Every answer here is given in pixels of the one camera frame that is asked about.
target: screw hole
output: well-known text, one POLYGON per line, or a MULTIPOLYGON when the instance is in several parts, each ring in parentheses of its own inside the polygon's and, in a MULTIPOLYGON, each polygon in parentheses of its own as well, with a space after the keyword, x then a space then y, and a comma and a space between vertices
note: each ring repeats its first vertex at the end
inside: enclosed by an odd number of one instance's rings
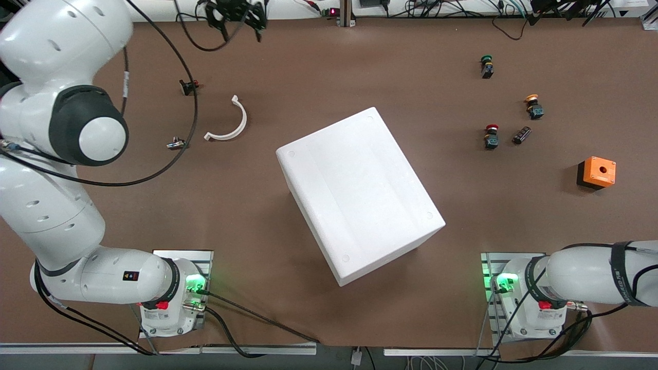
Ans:
POLYGON ((50 46, 53 47, 53 49, 55 49, 57 51, 62 51, 62 49, 59 47, 59 45, 57 45, 57 43, 54 42, 53 40, 48 40, 48 42, 50 43, 50 46))

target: glowing green indicator light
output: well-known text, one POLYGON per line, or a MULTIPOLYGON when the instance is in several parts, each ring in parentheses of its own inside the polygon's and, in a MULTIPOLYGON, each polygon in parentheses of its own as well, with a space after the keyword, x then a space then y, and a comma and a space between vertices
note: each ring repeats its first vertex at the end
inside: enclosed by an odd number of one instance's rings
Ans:
POLYGON ((185 279, 186 289, 190 292, 197 292, 205 287, 205 277, 200 274, 190 275, 185 279))
POLYGON ((513 285, 516 281, 519 280, 519 276, 517 274, 508 274, 508 273, 502 273, 498 275, 495 278, 496 285, 498 285, 498 292, 499 293, 507 293, 511 292, 513 289, 513 285))

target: gray floor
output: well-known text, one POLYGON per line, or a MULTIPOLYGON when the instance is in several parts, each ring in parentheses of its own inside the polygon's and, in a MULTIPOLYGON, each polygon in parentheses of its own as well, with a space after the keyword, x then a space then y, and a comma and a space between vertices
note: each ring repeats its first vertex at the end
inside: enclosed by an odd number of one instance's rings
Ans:
MULTIPOLYGON (((404 370, 405 357, 384 357, 381 348, 371 348, 377 370, 404 370)), ((265 356, 245 359, 238 355, 179 355, 146 357, 141 355, 96 355, 91 367, 91 356, 87 355, 2 355, 0 369, 48 369, 48 370, 169 370, 169 369, 345 369, 352 368, 349 360, 351 348, 318 347, 315 356, 265 356)), ((449 370, 461 369, 460 357, 442 357, 449 370)), ((467 358, 466 370, 475 369, 477 359, 467 358)), ((415 369, 419 369, 418 360, 415 369)), ((491 370, 485 364, 482 370, 491 370)), ((357 370, 371 370, 372 365, 366 353, 357 370)), ((658 358, 631 357, 560 357, 549 361, 537 361, 524 365, 500 365, 497 370, 654 370, 658 369, 658 358)))

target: black cylindrical component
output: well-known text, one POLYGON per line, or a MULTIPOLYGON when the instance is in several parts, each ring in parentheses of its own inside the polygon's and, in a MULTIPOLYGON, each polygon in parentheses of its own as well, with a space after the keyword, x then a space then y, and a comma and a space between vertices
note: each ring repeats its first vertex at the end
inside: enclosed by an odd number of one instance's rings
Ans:
POLYGON ((521 128, 521 131, 514 135, 512 142, 517 145, 523 143, 523 141, 530 135, 531 132, 532 129, 530 129, 530 127, 525 126, 524 128, 521 128))

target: white curved handle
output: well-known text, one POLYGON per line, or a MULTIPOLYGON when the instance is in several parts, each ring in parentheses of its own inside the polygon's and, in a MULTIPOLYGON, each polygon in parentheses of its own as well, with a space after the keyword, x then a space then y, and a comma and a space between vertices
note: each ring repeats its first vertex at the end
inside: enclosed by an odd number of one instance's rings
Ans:
POLYGON ((240 110, 242 111, 242 122, 240 122, 238 128, 233 130, 233 132, 231 132, 230 134, 226 134, 226 135, 214 135, 211 134, 210 132, 206 132, 206 134, 203 137, 204 139, 231 140, 232 138, 235 138, 236 136, 240 135, 240 132, 242 132, 242 130, 245 129, 245 127, 247 126, 247 112, 245 111, 245 107, 243 107, 242 104, 238 101, 237 95, 233 95, 233 99, 231 99, 231 101, 233 102, 233 105, 237 105, 238 107, 240 107, 240 110))

